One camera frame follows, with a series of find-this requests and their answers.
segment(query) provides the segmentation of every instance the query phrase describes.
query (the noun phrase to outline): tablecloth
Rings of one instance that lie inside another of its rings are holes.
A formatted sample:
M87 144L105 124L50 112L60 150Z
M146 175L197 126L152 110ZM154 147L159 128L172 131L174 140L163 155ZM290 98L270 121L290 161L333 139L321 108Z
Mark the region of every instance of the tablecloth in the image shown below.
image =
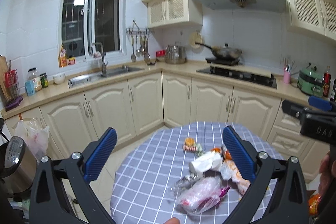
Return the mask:
M196 122L158 131L129 153L115 174L110 201L114 221L117 224L162 224L176 217L181 224L222 224L241 198L234 183L223 181L223 186L231 185L228 194L217 208L200 216L188 215L177 207L170 188L189 174L188 163L196 158L195 154L182 150L185 138L194 138L205 151L209 151L222 145L222 131L227 125L232 125L239 136L250 141L257 151L266 151L272 158L283 159L267 142L239 124ZM270 181L252 221L262 217L275 183L275 179Z

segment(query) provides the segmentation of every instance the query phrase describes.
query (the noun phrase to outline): red bottle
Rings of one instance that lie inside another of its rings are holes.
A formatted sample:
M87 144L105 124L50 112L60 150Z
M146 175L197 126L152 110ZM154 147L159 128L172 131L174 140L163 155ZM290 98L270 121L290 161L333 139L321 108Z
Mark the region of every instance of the red bottle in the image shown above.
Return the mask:
M323 96L328 97L329 95L329 89L330 89L330 81L331 81L331 74L330 74L330 66L327 67L327 70L325 71L323 75Z

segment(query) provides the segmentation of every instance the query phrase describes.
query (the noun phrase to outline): pot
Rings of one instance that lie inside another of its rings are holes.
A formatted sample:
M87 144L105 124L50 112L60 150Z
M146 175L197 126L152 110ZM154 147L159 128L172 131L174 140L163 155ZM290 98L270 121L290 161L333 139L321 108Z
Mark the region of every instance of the pot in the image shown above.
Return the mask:
M224 47L221 46L209 46L202 43L195 42L201 46L207 47L211 50L214 57L225 60L235 60L239 58L243 51L238 48L230 48L227 43L224 44Z
M175 45L168 45L166 47L166 63L182 64L185 63L185 60L185 47L181 46L178 42Z

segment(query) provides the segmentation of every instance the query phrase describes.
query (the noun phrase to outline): lattice cabinet door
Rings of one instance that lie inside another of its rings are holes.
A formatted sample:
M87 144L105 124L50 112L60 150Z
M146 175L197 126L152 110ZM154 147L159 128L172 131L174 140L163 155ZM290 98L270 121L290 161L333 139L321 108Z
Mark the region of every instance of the lattice cabinet door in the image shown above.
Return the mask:
M325 34L320 0L287 0L293 27Z
M336 40L336 0L320 0L325 20L325 35Z
M189 20L189 0L165 0L164 18L166 24Z
M148 3L148 27L157 27L165 24L164 0L154 0Z

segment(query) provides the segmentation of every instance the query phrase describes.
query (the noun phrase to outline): faucet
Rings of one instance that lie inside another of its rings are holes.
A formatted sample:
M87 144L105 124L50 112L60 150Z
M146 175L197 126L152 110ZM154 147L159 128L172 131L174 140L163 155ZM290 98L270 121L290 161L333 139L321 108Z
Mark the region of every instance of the faucet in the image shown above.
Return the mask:
M91 47L93 45L100 45L101 47L101 75L102 76L106 76L106 64L105 64L105 60L104 60L104 48L103 48L103 44L101 42L95 42L95 43L91 43Z

